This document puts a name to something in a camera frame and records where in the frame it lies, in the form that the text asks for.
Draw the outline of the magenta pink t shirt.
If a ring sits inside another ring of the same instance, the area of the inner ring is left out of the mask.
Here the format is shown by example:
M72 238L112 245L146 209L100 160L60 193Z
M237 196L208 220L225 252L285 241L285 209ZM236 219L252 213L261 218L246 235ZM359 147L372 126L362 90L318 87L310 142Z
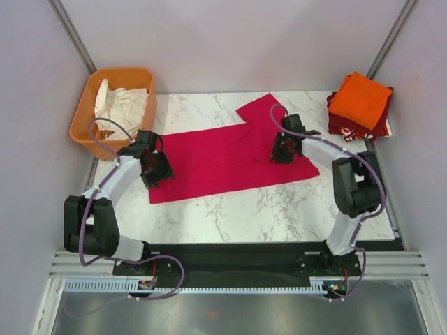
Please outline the magenta pink t shirt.
M164 135L164 152L175 174L149 190L151 204L162 204L206 195L243 191L317 177L318 168L308 158L292 163L271 161L284 117L272 94L237 109L241 124Z

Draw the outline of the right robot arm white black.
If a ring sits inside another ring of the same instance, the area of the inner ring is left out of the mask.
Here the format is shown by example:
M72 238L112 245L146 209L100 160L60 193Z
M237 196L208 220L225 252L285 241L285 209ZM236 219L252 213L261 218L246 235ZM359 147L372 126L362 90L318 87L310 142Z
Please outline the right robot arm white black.
M317 254L298 258L300 270L314 276L342 276L347 270L359 273L356 241L366 220L378 216L386 203L386 191L375 154L352 153L325 139L318 131L308 131L298 115L283 117L274 124L276 134L271 159L292 163L305 157L332 173L332 187L338 214L329 237Z

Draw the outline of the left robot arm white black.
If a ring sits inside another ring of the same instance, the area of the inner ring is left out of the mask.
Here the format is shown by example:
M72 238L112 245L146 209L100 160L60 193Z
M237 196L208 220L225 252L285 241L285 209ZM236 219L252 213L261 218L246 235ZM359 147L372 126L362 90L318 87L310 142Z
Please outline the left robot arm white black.
M82 195L64 202L64 248L77 253L84 267L105 259L129 264L137 274L153 267L149 244L121 234L114 206L136 179L146 189L156 188L174 178L160 135L138 131L129 146L115 154L112 167L102 180Z

